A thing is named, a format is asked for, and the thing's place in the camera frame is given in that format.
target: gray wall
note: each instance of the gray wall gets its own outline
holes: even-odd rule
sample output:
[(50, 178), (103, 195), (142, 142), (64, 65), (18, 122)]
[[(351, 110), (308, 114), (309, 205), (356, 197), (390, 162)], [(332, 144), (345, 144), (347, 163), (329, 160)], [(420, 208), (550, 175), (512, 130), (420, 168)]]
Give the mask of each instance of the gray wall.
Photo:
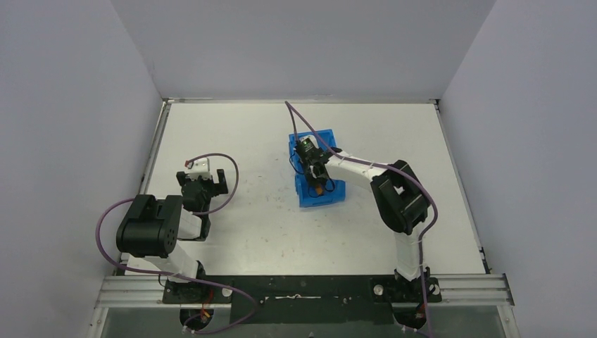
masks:
[(166, 97), (439, 98), (495, 0), (112, 0)]
[(523, 337), (597, 332), (596, 18), (594, 0), (498, 0), (440, 104)]
[(160, 104), (109, 0), (0, 1), (2, 337), (85, 335)]

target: blue plastic container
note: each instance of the blue plastic container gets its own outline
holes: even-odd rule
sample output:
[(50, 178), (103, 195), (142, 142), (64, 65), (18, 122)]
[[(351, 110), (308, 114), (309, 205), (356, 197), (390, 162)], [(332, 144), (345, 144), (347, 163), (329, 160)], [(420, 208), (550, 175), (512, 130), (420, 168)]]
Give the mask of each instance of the blue plastic container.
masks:
[[(329, 144), (329, 146), (336, 146), (336, 140), (334, 139), (334, 133), (331, 129), (326, 130), (318, 130), (318, 134)], [(300, 139), (306, 135), (313, 135), (312, 132), (300, 132), (297, 134), (298, 138)], [(294, 134), (288, 135), (288, 150), (289, 154), (292, 155), (291, 161), (294, 167), (301, 172), (303, 168), (299, 163), (299, 157), (294, 153)], [(326, 150), (327, 148), (321, 144), (318, 140), (318, 145), (321, 149)], [(334, 180), (336, 185), (336, 189), (333, 192), (323, 192), (323, 195), (319, 197), (315, 190), (307, 185), (307, 180), (305, 179), (304, 175), (295, 174), (294, 175), (294, 188), (296, 189), (296, 193), (298, 194), (298, 204), (301, 208), (307, 208), (310, 206), (325, 206), (327, 204), (333, 204), (336, 202), (341, 202), (346, 198), (346, 183), (340, 180)], [(333, 185), (330, 181), (327, 181), (325, 185), (325, 189), (332, 190)]]

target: purple cable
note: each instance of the purple cable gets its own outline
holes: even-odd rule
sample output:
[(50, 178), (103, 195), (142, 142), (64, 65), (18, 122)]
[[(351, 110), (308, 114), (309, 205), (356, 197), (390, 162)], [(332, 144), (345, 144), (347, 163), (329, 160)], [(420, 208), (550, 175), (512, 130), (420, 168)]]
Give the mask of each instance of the purple cable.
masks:
[[(101, 245), (101, 239), (100, 239), (100, 229), (101, 229), (101, 224), (103, 222), (103, 219), (106, 218), (106, 216), (110, 213), (110, 211), (112, 211), (114, 208), (123, 205), (125, 203), (131, 202), (133, 199), (123, 199), (122, 201), (116, 202), (113, 205), (111, 205), (109, 208), (106, 209), (106, 211), (103, 212), (103, 214), (101, 214), (101, 217), (99, 218), (99, 220), (97, 221), (97, 225), (95, 227), (95, 243), (97, 244), (97, 249), (99, 250), (100, 254), (112, 265), (114, 265), (116, 268), (119, 268), (121, 270), (127, 270), (127, 271), (132, 271), (134, 273), (146, 273), (146, 274), (150, 274), (150, 275), (163, 275), (163, 276), (173, 276), (176, 278), (180, 278), (181, 280), (188, 280), (189, 282), (195, 282), (195, 283), (201, 283), (201, 284), (205, 284), (205, 285), (209, 285), (212, 287), (222, 287), (225, 289), (229, 289), (232, 290), (233, 292), (237, 292), (239, 294), (241, 294), (242, 296), (245, 296), (249, 301), (251, 301), (251, 303), (253, 303), (254, 307), (251, 310), (251, 312), (249, 312), (248, 315), (245, 315), (243, 318), (240, 318), (238, 320), (235, 320), (234, 322), (220, 327), (218, 329), (215, 330), (211, 330), (211, 331), (196, 331), (195, 333), (197, 334), (212, 334), (212, 333), (218, 333), (218, 332), (222, 332), (224, 330), (227, 330), (231, 327), (234, 327), (237, 324), (240, 324), (242, 322), (244, 322), (245, 320), (249, 319), (253, 314), (255, 314), (256, 309), (257, 309), (257, 301), (251, 297), (249, 294), (247, 294), (246, 292), (237, 289), (236, 287), (231, 287), (229, 285), (224, 285), (224, 284), (220, 284), (220, 283), (216, 283), (216, 282), (211, 282), (209, 280), (198, 280), (196, 278), (190, 278), (187, 276), (183, 276), (183, 275), (178, 275), (175, 273), (168, 273), (168, 272), (163, 272), (163, 271), (153, 271), (153, 270), (144, 270), (144, 269), (137, 269), (137, 268), (131, 268), (129, 266), (126, 266), (124, 264), (120, 264), (117, 261), (114, 261), (106, 252), (106, 250), (103, 248), (103, 246)], [(189, 319), (187, 319), (184, 322), (184, 326), (187, 326), (187, 324), (195, 319), (197, 317), (197, 315), (194, 315), (192, 317), (190, 317)]]
[(420, 266), (419, 269), (421, 272), (421, 286), (422, 286), (422, 290), (423, 290), (423, 306), (425, 307), (425, 317), (427, 319), (427, 330), (429, 331), (428, 337), (433, 338), (432, 327), (431, 327), (431, 318), (429, 316), (429, 309), (428, 309), (429, 307), (427, 306), (427, 291), (428, 290), (427, 290), (427, 285), (425, 285), (425, 279), (424, 279), (425, 270), (423, 269), (423, 235), (425, 235), (425, 233), (427, 231), (429, 231), (429, 229), (431, 229), (437, 222), (437, 205), (435, 204), (435, 201), (433, 200), (433, 198), (431, 197), (429, 192), (417, 180), (415, 180), (409, 174), (403, 172), (402, 170), (396, 169), (390, 165), (367, 162), (367, 161), (359, 160), (357, 158), (349, 158), (349, 157), (340, 156), (337, 152), (334, 151), (334, 149), (332, 147), (330, 147), (325, 142), (325, 140), (315, 131), (315, 129), (311, 126), (311, 124), (309, 124), (309, 122), (288, 101), (285, 101), (284, 103), (288, 107), (290, 116), (292, 117), (293, 113), (295, 113), (298, 116), (298, 118), (300, 118), (303, 121), (303, 123), (305, 123), (307, 128), (309, 128), (309, 130), (315, 135), (315, 137), (317, 137), (319, 142), (321, 142), (321, 144), (323, 144), (327, 149), (329, 149), (329, 152), (331, 152), (334, 156), (336, 156), (338, 158), (343, 158), (345, 161), (363, 164), (363, 165), (371, 165), (376, 168), (394, 171), (395, 173), (399, 174), (400, 176), (411, 181), (423, 193), (423, 196), (425, 196), (425, 198), (431, 204), (431, 207), (433, 209), (433, 219), (431, 220), (429, 225), (426, 226), (423, 229), (423, 231), (421, 231), (421, 233), (419, 234), (419, 266)]
[(232, 157), (230, 157), (226, 154), (209, 153), (209, 154), (193, 157), (190, 160), (188, 160), (184, 165), (186, 166), (189, 162), (194, 162), (194, 161), (199, 160), (200, 158), (211, 157), (211, 156), (220, 156), (220, 157), (228, 158), (230, 160), (230, 162), (232, 162), (232, 164), (234, 165), (234, 170), (237, 172), (237, 178), (234, 180), (234, 188), (232, 188), (232, 192), (230, 193), (230, 196), (228, 197), (228, 199), (226, 201), (224, 201), (224, 203), (222, 203), (221, 206), (218, 206), (217, 208), (214, 208), (212, 210), (205, 211), (202, 213), (193, 213), (193, 215), (195, 215), (195, 216), (209, 215), (210, 213), (214, 213), (214, 212), (224, 208), (226, 206), (226, 204), (228, 204), (230, 202), (230, 200), (232, 200), (232, 197), (234, 197), (234, 194), (237, 192), (237, 187), (239, 186), (239, 166), (237, 165), (237, 162)]

